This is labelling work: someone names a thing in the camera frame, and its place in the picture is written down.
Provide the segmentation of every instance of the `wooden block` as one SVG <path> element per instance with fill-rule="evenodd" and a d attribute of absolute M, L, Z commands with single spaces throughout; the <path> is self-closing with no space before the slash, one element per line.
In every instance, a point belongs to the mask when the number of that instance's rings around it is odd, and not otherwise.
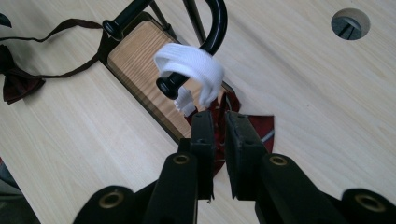
<path fill-rule="evenodd" d="M 158 69 L 154 54 L 166 43 L 176 42 L 152 21 L 142 21 L 108 55 L 108 67 L 128 91 L 165 128 L 179 139 L 189 137 L 190 125 L 174 102 L 157 88 Z M 196 95 L 199 86 L 189 84 Z"/>

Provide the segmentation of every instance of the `black handle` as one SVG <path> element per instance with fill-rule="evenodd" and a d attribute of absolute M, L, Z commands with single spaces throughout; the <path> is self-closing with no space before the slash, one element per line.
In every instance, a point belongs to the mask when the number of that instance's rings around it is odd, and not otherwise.
<path fill-rule="evenodd" d="M 227 30 L 227 8 L 223 0 L 205 0 L 212 12 L 212 28 L 200 49 L 214 55 L 219 49 Z M 104 21 L 104 29 L 116 40 L 123 39 L 123 30 L 136 16 L 142 12 L 152 0 L 134 0 L 114 21 Z M 169 77 L 160 77 L 156 83 L 161 92 L 170 99 L 178 97 L 178 89 L 188 77 L 172 73 Z"/>

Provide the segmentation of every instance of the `white fabric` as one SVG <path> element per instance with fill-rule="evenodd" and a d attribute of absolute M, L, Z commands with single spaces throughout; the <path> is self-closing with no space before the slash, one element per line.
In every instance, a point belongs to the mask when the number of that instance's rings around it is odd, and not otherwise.
<path fill-rule="evenodd" d="M 209 107 L 217 98 L 224 78 L 224 70 L 221 64 L 206 51 L 169 43 L 154 55 L 154 62 L 160 70 L 160 77 L 168 77 L 176 72 L 200 82 L 202 84 L 198 100 L 200 105 Z"/>
<path fill-rule="evenodd" d="M 180 87 L 180 89 L 178 89 L 178 97 L 175 100 L 175 106 L 178 111 L 183 112 L 185 117 L 188 117 L 192 112 L 194 112 L 195 105 L 191 91 L 184 87 Z"/>

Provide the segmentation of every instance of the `brown bow tie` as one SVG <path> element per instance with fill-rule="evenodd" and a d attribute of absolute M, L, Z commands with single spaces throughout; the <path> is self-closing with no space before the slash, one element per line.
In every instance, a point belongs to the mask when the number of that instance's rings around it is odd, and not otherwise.
<path fill-rule="evenodd" d="M 0 38 L 0 41 L 8 40 L 8 39 L 17 39 L 17 40 L 33 40 L 36 42 L 44 42 L 52 35 L 58 34 L 62 30 L 69 29 L 75 26 L 81 26 L 89 29 L 102 29 L 102 26 L 93 21 L 84 21 L 78 19 L 69 19 L 67 21 L 63 21 L 59 24 L 52 32 L 50 32 L 45 38 L 36 39 L 36 38 L 25 38 L 25 37 L 3 37 Z M 106 32 L 102 32 L 102 39 L 99 48 L 106 41 Z M 11 52 L 9 51 L 7 46 L 0 46 L 0 74 L 4 74 L 6 76 L 4 87 L 3 87 L 3 99 L 9 105 L 13 104 L 23 97 L 32 94 L 42 87 L 45 83 L 43 78 L 60 78 L 60 77 L 71 77 L 74 74 L 82 72 L 89 68 L 91 65 L 98 61 L 97 53 L 82 66 L 76 68 L 73 71 L 67 72 L 63 75 L 59 76 L 47 76 L 47 75 L 39 75 L 32 76 L 29 73 L 20 69 L 12 58 Z"/>
<path fill-rule="evenodd" d="M 45 83 L 40 77 L 24 76 L 25 72 L 14 63 L 11 52 L 4 45 L 0 46 L 0 73 L 6 76 L 3 99 L 9 105 L 37 91 Z"/>

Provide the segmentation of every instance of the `light wooden surface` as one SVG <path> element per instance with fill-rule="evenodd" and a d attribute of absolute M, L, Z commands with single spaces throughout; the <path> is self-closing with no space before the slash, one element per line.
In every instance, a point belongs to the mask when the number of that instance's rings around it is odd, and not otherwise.
<path fill-rule="evenodd" d="M 14 28 L 0 36 L 43 36 L 68 18 L 113 19 L 127 1 L 3 0 Z M 210 14 L 197 2 L 205 28 Z M 373 190 L 396 203 L 396 2 L 226 2 L 229 28 L 216 58 L 242 113 L 276 116 L 275 152 L 293 158 L 323 191 Z M 158 1 L 178 36 L 197 45 L 181 1 Z M 345 41 L 332 16 L 357 8 L 370 19 L 361 40 Z M 88 60 L 99 31 L 74 29 L 36 44 L 8 41 L 26 70 L 58 74 Z M 102 187 L 138 190 L 176 151 L 147 111 L 100 64 L 49 80 L 35 95 L 0 104 L 0 156 L 43 223 L 71 223 Z M 216 200 L 200 202 L 200 223 L 256 223 L 253 203 L 233 202 L 225 170 Z"/>

